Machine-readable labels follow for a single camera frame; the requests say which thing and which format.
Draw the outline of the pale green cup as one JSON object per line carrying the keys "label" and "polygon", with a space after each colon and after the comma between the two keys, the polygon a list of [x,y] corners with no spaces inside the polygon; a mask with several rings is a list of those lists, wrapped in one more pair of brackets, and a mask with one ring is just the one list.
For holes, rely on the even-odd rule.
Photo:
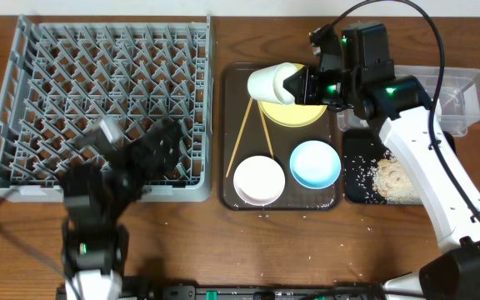
{"label": "pale green cup", "polygon": [[295,97],[283,87],[283,82],[297,71],[298,68],[290,62],[257,70],[248,77],[248,93],[259,102],[291,105]]}

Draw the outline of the light blue bowl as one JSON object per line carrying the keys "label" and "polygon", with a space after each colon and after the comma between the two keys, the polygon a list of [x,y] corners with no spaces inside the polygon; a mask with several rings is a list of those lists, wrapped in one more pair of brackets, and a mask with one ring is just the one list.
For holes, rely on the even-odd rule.
{"label": "light blue bowl", "polygon": [[290,156],[292,177],[308,189],[324,189],[332,186],[340,177],[341,159],[329,143],[309,140],[297,145]]}

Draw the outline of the rice and food scraps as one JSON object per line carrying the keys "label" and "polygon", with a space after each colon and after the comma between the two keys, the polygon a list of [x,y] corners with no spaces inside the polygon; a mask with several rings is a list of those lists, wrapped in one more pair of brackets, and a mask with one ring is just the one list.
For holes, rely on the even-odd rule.
{"label": "rice and food scraps", "polygon": [[382,157],[373,164],[370,173],[372,174],[373,191],[387,204],[422,205],[403,165],[389,150],[386,150]]}

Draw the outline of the white pink bowl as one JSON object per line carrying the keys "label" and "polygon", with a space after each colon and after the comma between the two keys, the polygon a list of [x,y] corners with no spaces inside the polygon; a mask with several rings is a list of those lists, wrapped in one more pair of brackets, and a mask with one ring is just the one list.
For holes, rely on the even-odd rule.
{"label": "white pink bowl", "polygon": [[266,156],[252,156],[243,160],[233,174],[236,194],[253,206],[274,203],[286,185],[283,168]]}

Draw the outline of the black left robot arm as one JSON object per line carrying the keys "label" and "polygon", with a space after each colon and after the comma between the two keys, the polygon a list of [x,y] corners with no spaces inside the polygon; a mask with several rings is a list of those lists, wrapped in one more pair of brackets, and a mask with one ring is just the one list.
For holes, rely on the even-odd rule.
{"label": "black left robot arm", "polygon": [[119,146],[123,132],[108,117],[77,137],[78,148],[97,148],[110,169],[87,162],[61,178],[67,220],[62,225],[62,265],[68,299],[118,299],[128,255],[128,230],[118,219],[140,200],[145,185],[177,166],[183,132],[169,119],[155,122],[147,133]]}

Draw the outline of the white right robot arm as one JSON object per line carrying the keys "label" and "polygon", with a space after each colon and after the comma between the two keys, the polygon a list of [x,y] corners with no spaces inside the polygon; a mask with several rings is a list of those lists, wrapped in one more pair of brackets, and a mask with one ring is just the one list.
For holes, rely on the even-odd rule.
{"label": "white right robot arm", "polygon": [[358,22],[310,35],[320,59],[283,81],[297,104],[350,109],[402,164],[432,222],[441,255],[382,285],[383,298],[480,299],[480,192],[441,129],[433,100],[397,76],[386,28]]}

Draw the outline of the black waste tray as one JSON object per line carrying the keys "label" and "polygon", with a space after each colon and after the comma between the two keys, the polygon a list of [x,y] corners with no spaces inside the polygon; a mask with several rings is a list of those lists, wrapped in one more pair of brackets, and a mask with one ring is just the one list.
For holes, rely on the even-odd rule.
{"label": "black waste tray", "polygon": [[342,136],[343,181],[347,199],[356,204],[422,206],[415,192],[409,197],[384,196],[376,187],[381,161],[397,159],[368,129],[350,129]]}

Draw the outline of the clear plastic waste bin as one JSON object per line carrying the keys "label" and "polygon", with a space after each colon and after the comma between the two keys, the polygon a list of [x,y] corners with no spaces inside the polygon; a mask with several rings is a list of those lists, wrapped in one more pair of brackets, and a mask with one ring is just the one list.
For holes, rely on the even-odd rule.
{"label": "clear plastic waste bin", "polygon": [[[437,86],[438,72],[439,67],[395,66],[396,77],[413,75],[431,98]],[[480,122],[480,69],[445,67],[436,114],[442,130],[454,137],[465,136],[471,125]],[[337,125],[342,132],[368,127],[351,109],[337,114]]]}

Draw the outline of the yellow round plate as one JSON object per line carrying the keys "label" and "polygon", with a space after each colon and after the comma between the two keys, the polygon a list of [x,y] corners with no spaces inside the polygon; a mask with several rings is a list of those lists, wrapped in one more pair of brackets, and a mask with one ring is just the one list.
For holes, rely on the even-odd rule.
{"label": "yellow round plate", "polygon": [[290,128],[300,128],[316,122],[325,112],[325,106],[282,105],[259,102],[259,108],[273,122]]}

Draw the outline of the wooden chopstick right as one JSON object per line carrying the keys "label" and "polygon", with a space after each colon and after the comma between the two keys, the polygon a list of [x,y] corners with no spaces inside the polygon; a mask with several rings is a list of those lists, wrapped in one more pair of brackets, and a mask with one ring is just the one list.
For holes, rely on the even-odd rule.
{"label": "wooden chopstick right", "polygon": [[260,106],[258,106],[258,111],[259,111],[259,114],[260,114],[264,135],[265,135],[265,138],[266,138],[266,141],[267,141],[268,150],[270,152],[270,155],[271,155],[272,159],[274,159],[273,145],[272,145],[271,138],[270,138],[270,135],[269,135],[268,125],[267,125],[266,119],[265,119],[265,114],[264,114],[263,110],[260,108]]}

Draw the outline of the wooden chopstick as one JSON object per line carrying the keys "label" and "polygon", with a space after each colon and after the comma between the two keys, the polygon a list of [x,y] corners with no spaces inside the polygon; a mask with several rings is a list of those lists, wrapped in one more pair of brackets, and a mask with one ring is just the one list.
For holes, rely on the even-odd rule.
{"label": "wooden chopstick", "polygon": [[263,110],[260,108],[260,106],[258,106],[258,111],[259,111],[259,114],[260,114],[264,135],[265,135],[265,138],[266,138],[266,141],[267,141],[268,150],[270,152],[270,155],[271,155],[272,159],[274,159],[273,145],[272,145],[271,138],[270,138],[270,135],[269,135],[268,125],[267,125],[266,119],[265,119],[265,114],[264,114]]}
{"label": "wooden chopstick", "polygon": [[252,105],[253,105],[253,98],[250,97],[249,100],[248,100],[248,103],[247,103],[247,107],[246,107],[243,119],[242,119],[241,126],[240,126],[238,134],[237,134],[237,138],[236,138],[233,150],[232,150],[232,155],[230,157],[230,160],[229,160],[229,163],[228,163],[228,166],[227,166],[226,178],[228,178],[228,176],[231,172],[231,168],[233,166],[233,162],[234,162],[234,159],[236,157],[236,154],[237,154],[237,151],[238,151],[238,146],[239,146],[239,143],[241,142],[243,131],[244,131],[246,122],[248,120],[249,113],[250,113]]}

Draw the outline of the wooden chopstick left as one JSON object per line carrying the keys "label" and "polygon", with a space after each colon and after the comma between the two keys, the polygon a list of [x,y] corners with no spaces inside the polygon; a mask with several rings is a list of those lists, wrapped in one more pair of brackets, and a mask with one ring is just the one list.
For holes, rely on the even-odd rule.
{"label": "wooden chopstick left", "polygon": [[234,162],[234,159],[236,157],[236,154],[237,154],[237,151],[238,151],[238,146],[239,146],[239,143],[241,142],[243,131],[244,131],[246,122],[248,120],[249,113],[250,113],[252,105],[253,105],[253,98],[250,97],[249,100],[248,100],[248,103],[247,103],[247,107],[246,107],[243,119],[242,119],[241,126],[240,126],[238,134],[237,134],[237,138],[236,138],[233,150],[232,150],[232,155],[230,157],[230,160],[229,160],[229,163],[228,163],[228,166],[227,166],[226,178],[228,178],[228,176],[231,172],[231,168],[233,166],[233,162]]}

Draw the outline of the dark brown serving tray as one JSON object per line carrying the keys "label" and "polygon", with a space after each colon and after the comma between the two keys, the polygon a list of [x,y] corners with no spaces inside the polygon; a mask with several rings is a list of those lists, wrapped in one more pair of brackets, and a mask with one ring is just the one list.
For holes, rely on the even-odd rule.
{"label": "dark brown serving tray", "polygon": [[[340,149],[336,118],[328,111],[304,127],[284,127],[271,120],[262,123],[256,102],[249,101],[248,77],[266,62],[235,62],[228,65],[221,79],[220,171],[218,195],[221,203],[233,211],[330,211],[343,200],[342,180],[324,189],[309,189],[298,183],[290,172],[289,158],[300,143],[319,140]],[[233,186],[238,164],[251,156],[274,156],[282,167],[286,184],[281,196],[266,206],[243,201]]]}

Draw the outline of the grey plastic dish rack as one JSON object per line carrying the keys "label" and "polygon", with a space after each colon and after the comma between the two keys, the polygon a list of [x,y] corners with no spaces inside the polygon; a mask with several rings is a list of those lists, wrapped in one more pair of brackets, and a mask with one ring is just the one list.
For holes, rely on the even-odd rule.
{"label": "grey plastic dish rack", "polygon": [[107,117],[122,129],[122,144],[161,120],[178,123],[179,162],[145,187],[143,200],[206,200],[213,46],[211,19],[36,24],[20,17],[0,92],[0,195],[58,202],[58,180],[70,167],[94,163],[108,170],[96,147],[74,143]]}

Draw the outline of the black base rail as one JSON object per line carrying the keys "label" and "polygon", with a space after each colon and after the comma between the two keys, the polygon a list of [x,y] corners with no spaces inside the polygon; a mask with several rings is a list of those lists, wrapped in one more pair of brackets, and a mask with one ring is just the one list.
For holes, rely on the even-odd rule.
{"label": "black base rail", "polygon": [[373,300],[386,299],[375,287],[249,288],[168,286],[124,289],[119,299],[130,300]]}

